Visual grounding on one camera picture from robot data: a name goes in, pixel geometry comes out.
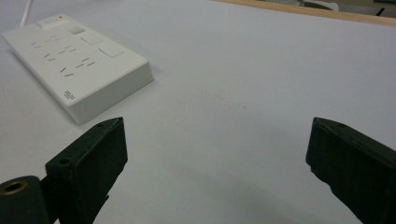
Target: power strip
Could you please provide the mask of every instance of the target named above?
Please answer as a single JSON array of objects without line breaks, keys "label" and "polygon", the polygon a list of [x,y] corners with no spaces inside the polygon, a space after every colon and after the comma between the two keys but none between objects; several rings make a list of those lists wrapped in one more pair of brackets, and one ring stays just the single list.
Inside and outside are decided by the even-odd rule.
[{"label": "power strip", "polygon": [[65,15],[3,38],[77,124],[153,80],[147,59]]}]

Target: wooden table edge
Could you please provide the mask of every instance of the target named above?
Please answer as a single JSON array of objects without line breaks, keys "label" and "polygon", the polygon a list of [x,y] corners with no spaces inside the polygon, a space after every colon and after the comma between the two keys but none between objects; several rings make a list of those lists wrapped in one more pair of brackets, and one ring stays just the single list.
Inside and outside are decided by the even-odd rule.
[{"label": "wooden table edge", "polygon": [[358,22],[396,27],[396,19],[387,18],[387,17],[362,15],[362,14],[356,14],[350,12],[330,11],[330,10],[310,8],[310,7],[298,7],[298,6],[283,5],[279,3],[270,3],[270,2],[263,2],[257,0],[214,0],[214,1],[236,4],[246,7],[258,7],[258,8],[275,10],[275,11],[331,18],[331,19],[337,19],[343,21],[358,21]]}]

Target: black plastic part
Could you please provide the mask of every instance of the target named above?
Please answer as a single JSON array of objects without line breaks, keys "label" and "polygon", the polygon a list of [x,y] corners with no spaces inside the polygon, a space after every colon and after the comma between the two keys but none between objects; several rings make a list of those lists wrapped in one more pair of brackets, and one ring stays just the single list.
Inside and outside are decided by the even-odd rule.
[{"label": "black plastic part", "polygon": [[89,129],[46,164],[62,224],[92,224],[128,161],[123,119]]},{"label": "black plastic part", "polygon": [[385,10],[384,7],[382,7],[375,15],[376,16],[381,16],[382,12]]},{"label": "black plastic part", "polygon": [[40,184],[47,206],[49,221],[54,223],[59,217],[59,192],[47,176],[40,181]]},{"label": "black plastic part", "polygon": [[52,223],[37,177],[22,176],[0,185],[0,223]]},{"label": "black plastic part", "polygon": [[306,162],[362,223],[396,223],[394,150],[345,124],[315,118]]}]

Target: electrical outlet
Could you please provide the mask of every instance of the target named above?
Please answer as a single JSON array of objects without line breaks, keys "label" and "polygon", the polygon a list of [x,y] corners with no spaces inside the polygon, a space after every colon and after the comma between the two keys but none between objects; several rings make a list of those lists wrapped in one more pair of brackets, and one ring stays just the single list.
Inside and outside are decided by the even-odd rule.
[{"label": "electrical outlet", "polygon": [[147,59],[65,15],[3,38],[77,124],[153,80]]}]

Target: white table surface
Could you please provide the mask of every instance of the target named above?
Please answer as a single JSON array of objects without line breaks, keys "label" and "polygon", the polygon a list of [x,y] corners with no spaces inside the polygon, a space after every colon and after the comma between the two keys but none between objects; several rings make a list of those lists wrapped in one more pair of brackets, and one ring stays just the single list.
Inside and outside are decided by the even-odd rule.
[{"label": "white table surface", "polygon": [[[0,33],[25,1],[0,2]],[[313,117],[396,148],[396,29],[198,0],[36,0],[149,59],[155,81],[77,126],[0,40],[0,182],[123,116],[95,223],[360,223],[305,163]]]}]

